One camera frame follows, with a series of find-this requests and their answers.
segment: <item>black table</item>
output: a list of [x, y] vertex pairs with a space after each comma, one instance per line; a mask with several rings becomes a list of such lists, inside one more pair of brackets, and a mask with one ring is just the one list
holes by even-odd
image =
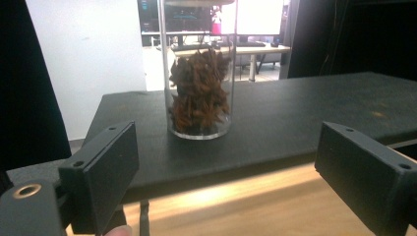
[[314, 161], [323, 121], [384, 145], [416, 139], [416, 104], [417, 83], [374, 73], [235, 83], [231, 130], [190, 141], [167, 131], [162, 91], [114, 93], [103, 96], [86, 143], [136, 122], [140, 170], [122, 204], [141, 202], [146, 213], [148, 199]]

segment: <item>clear glass cylinder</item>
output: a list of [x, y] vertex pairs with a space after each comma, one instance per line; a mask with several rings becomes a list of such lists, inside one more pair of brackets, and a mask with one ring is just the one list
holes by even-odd
[[225, 135], [232, 123], [236, 37], [221, 32], [222, 6], [209, 2], [221, 1], [159, 0], [167, 126], [190, 140]]

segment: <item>office furniture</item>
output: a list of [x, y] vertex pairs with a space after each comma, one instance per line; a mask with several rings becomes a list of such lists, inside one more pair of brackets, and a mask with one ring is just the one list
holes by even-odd
[[[142, 36], [149, 36], [150, 37], [150, 46], [157, 46], [154, 42], [156, 40], [159, 40], [160, 38], [160, 32], [159, 31], [151, 31], [151, 32], [142, 32]], [[172, 44], [171, 37], [177, 37], [178, 45], [182, 45], [184, 43], [183, 36], [187, 35], [209, 35], [208, 31], [170, 31], [166, 33], [168, 45]]]
[[[146, 215], [148, 199], [314, 161], [323, 121], [383, 144], [417, 137], [417, 83], [399, 78], [360, 73], [236, 83], [233, 95], [231, 130], [203, 142], [167, 131], [163, 91], [105, 95], [86, 142], [112, 124], [136, 121], [141, 169], [122, 204], [142, 202]], [[38, 171], [54, 177], [53, 169]], [[25, 179], [22, 172], [40, 174], [18, 170], [12, 181]]]
[[[281, 34], [283, 35], [285, 27], [281, 28]], [[270, 45], [274, 41], [274, 36], [250, 36], [248, 38], [249, 41], [258, 41], [263, 42], [266, 45]], [[262, 66], [265, 63], [272, 63], [273, 66], [275, 66], [275, 63], [281, 61], [281, 54], [280, 53], [270, 53], [270, 54], [263, 54], [263, 55], [257, 55], [257, 61], [259, 62], [259, 65], [257, 66], [257, 74], [260, 72]]]
[[[221, 51], [227, 51], [227, 47], [221, 47]], [[257, 55], [265, 54], [277, 54], [277, 53], [288, 53], [291, 51], [290, 47], [279, 45], [278, 47], [271, 47], [269, 45], [265, 47], [236, 47], [236, 58], [238, 60], [239, 56], [250, 56], [250, 72], [249, 72], [249, 81], [255, 81], [255, 74], [257, 72]], [[188, 57], [196, 53], [196, 51], [176, 51], [175, 56], [178, 57]]]

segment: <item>black panel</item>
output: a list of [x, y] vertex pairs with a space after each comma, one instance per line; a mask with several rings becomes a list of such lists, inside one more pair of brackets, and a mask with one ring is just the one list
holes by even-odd
[[334, 1], [300, 0], [288, 78], [318, 76], [326, 61], [334, 20]]
[[373, 71], [417, 80], [416, 12], [417, 2], [352, 6], [333, 72]]
[[0, 170], [70, 156], [61, 112], [25, 1], [1, 1], [0, 23]]
[[101, 235], [139, 169], [134, 122], [112, 125], [59, 166], [62, 189], [77, 206], [74, 233]]

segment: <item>dried star anise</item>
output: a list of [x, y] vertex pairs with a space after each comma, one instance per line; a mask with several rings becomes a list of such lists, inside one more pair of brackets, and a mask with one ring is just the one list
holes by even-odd
[[229, 113], [228, 92], [221, 83], [230, 61], [221, 52], [209, 49], [174, 62], [169, 80], [178, 95], [173, 95], [170, 113], [177, 132], [209, 130], [216, 122], [222, 122], [219, 117], [222, 113]]

